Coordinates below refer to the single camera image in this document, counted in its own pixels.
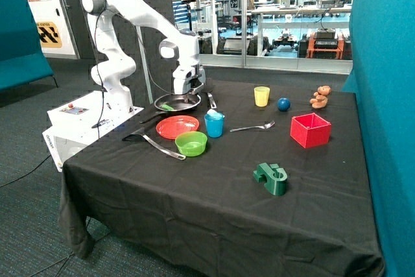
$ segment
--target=teddy bear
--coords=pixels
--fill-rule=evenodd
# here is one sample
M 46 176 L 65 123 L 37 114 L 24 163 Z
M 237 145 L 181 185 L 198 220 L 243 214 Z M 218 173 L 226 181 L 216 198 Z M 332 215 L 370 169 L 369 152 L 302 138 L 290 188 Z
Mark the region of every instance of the teddy bear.
M 319 109 L 327 105 L 331 88 L 329 86 L 318 87 L 317 92 L 314 93 L 315 98 L 310 100 L 310 104 L 313 108 Z

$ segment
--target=black tablecloth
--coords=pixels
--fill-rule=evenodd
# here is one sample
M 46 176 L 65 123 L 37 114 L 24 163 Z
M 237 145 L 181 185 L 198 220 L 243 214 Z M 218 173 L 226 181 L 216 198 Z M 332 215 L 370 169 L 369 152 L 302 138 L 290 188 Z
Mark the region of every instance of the black tablecloth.
M 146 141 L 121 141 L 155 112 L 146 109 L 64 164 L 59 223 L 81 258 L 93 248 L 91 216 L 116 235 L 141 243 L 171 263 L 209 276 L 381 276 L 385 263 L 374 223 L 359 120 L 352 93 L 333 92 L 313 110 L 314 90 L 271 87 L 265 108 L 254 85 L 216 82 L 224 135 L 203 155 L 180 161 Z M 291 101 L 279 112 L 280 97 Z M 200 121 L 207 97 L 196 110 Z M 291 118 L 316 112 L 332 123 L 327 145 L 304 149 L 290 137 Z M 275 120 L 268 130 L 229 132 Z M 147 123 L 149 136 L 176 151 Z M 288 174 L 284 196 L 253 178 L 260 163 Z

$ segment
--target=yellow cup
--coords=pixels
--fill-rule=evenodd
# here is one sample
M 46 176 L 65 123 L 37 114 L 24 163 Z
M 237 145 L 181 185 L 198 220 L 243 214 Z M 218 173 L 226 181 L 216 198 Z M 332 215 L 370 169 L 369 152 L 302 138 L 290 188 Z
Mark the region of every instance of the yellow cup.
M 255 105 L 264 107 L 268 104 L 268 98 L 270 97 L 270 88 L 268 87 L 256 87 L 254 88 Z

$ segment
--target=blue ball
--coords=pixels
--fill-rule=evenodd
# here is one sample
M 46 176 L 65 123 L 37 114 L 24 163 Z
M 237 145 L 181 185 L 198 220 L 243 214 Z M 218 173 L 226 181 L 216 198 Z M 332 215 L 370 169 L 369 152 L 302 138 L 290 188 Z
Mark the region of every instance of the blue ball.
M 290 100 L 282 97 L 278 100 L 277 107 L 280 112 L 286 112 L 291 106 Z

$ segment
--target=frying pan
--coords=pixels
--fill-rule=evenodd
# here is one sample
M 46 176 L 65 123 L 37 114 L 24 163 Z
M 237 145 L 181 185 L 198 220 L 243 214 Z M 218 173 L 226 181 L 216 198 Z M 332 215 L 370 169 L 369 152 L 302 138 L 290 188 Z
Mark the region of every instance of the frying pan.
M 199 95 L 193 95 L 191 93 L 184 95 L 163 95 L 154 101 L 154 107 L 156 107 L 160 112 L 156 112 L 149 118 L 141 120 L 140 123 L 148 123 L 157 116 L 190 110 L 196 107 L 201 100 L 202 99 Z

